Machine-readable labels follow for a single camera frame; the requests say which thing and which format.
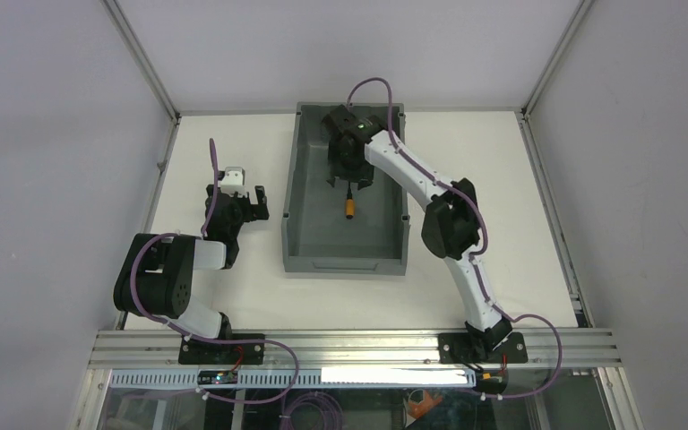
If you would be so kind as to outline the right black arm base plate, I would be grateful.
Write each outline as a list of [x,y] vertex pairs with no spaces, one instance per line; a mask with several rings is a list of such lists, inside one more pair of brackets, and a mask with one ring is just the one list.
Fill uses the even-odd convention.
[[525,364],[529,354],[523,335],[513,331],[494,349],[488,349],[480,339],[466,332],[444,332],[437,336],[441,364]]

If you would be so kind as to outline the orange black handled screwdriver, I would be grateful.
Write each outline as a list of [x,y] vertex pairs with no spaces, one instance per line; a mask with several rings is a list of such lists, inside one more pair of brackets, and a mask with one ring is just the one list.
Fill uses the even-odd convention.
[[346,219],[353,219],[356,213],[356,204],[354,202],[354,194],[352,192],[351,183],[348,183],[346,201],[345,201],[345,217]]

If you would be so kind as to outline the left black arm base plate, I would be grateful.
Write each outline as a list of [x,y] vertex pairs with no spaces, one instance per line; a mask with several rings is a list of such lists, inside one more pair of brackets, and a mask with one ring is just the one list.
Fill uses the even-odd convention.
[[182,340],[179,365],[232,366],[261,365],[264,360],[265,335],[258,332],[234,334],[238,344],[215,344],[203,340]]

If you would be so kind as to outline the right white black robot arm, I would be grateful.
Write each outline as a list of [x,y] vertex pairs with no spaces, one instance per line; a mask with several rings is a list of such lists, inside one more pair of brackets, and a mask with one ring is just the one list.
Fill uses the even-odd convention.
[[339,105],[323,117],[322,126],[329,136],[331,183],[340,179],[368,187],[375,170],[381,170],[423,210],[423,244],[447,265],[465,309],[468,337],[456,349],[458,358],[490,358],[512,334],[512,323],[486,284],[480,257],[488,231],[475,186],[466,178],[452,181],[426,166],[397,137],[390,121],[356,116],[351,107]]

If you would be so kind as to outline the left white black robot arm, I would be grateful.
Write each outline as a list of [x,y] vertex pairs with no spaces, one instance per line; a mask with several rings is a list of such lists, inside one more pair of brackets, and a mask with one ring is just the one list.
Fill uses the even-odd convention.
[[244,224],[270,217],[265,189],[227,193],[208,185],[206,236],[178,233],[137,234],[113,287],[113,303],[121,312],[163,323],[188,339],[231,341],[229,318],[194,298],[196,271],[231,269],[240,252]]

